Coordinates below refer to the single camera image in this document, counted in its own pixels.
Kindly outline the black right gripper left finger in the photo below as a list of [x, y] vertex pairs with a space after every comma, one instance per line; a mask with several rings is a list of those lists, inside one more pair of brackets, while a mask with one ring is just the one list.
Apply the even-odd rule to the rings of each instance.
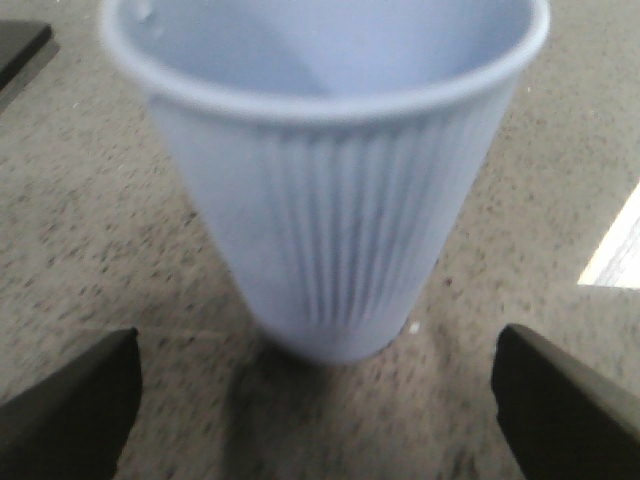
[[109, 333], [1, 406], [3, 479], [112, 479], [142, 396], [138, 331]]

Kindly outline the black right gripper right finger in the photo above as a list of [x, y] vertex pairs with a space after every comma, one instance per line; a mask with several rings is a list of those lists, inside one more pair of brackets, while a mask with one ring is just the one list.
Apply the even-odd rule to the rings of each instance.
[[531, 328], [500, 332], [491, 388], [525, 478], [638, 478], [638, 396]]

